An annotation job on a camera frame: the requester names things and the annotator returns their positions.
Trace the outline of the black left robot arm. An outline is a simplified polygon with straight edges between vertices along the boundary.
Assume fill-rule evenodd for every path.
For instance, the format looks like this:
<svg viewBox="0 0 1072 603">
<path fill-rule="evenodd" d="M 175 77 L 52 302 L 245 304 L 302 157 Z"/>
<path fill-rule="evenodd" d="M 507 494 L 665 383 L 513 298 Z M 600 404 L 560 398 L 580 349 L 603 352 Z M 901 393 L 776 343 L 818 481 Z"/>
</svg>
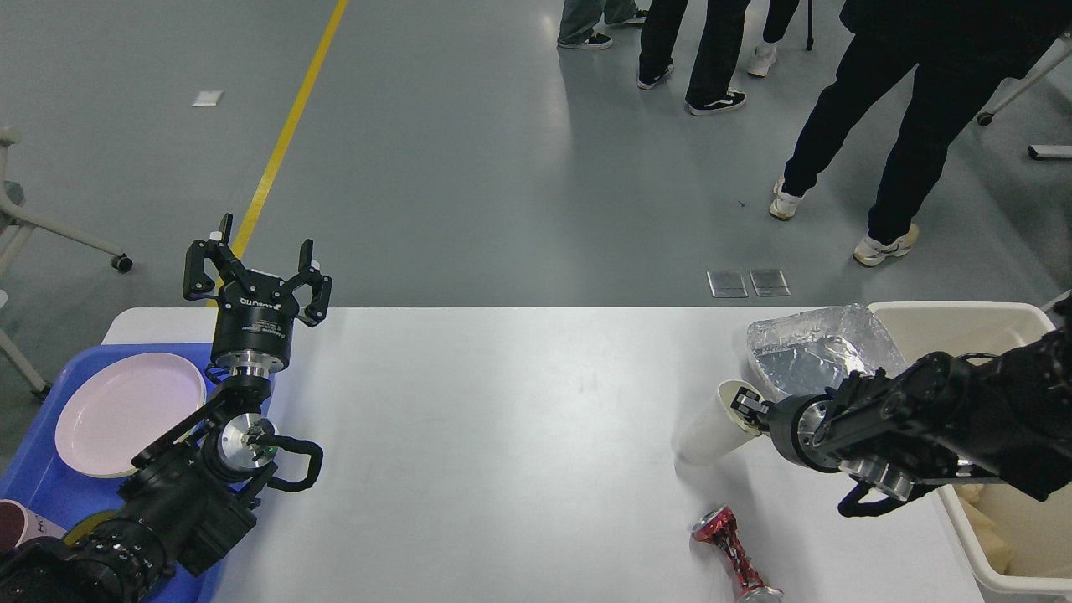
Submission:
<svg viewBox="0 0 1072 603">
<path fill-rule="evenodd" d="M 263 405 L 271 376 L 291 366 L 295 321 L 326 319 L 332 278 L 321 273 L 313 240 L 302 242 L 288 279 L 249 270 L 230 251 L 230 221 L 226 214 L 185 255 L 184 298 L 218 306 L 204 370 L 214 389 L 134 455 L 110 518 L 86 518 L 80 536 L 38 536 L 3 555 L 4 602 L 142 602 L 177 567 L 199 576 L 221 561 L 255 527 L 260 490 L 317 483 L 324 451 L 276 431 Z"/>
</svg>

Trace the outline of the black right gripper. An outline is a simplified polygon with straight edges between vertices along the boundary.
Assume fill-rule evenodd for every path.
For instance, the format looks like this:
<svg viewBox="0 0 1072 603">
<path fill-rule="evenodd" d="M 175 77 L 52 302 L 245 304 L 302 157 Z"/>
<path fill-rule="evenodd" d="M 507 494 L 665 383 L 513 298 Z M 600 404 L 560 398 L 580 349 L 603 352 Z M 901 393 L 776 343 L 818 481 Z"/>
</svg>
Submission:
<svg viewBox="0 0 1072 603">
<path fill-rule="evenodd" d="M 766 405 L 761 393 L 739 387 L 732 415 L 743 431 L 768 435 L 786 461 L 827 474 L 838 473 L 838 459 L 814 447 L 814 436 L 827 420 L 830 394 L 794 394 Z"/>
</svg>

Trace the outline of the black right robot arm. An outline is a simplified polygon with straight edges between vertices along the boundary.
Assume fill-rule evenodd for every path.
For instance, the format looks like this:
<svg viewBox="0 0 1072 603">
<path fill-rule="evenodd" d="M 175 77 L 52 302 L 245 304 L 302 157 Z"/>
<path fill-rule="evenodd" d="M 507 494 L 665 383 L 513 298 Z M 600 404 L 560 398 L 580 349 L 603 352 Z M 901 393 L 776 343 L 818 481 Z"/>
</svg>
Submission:
<svg viewBox="0 0 1072 603">
<path fill-rule="evenodd" d="M 1023 304 L 887 302 L 753 323 L 758 394 L 730 413 L 873 518 L 953 483 L 1069 484 L 1069 324 Z"/>
</svg>

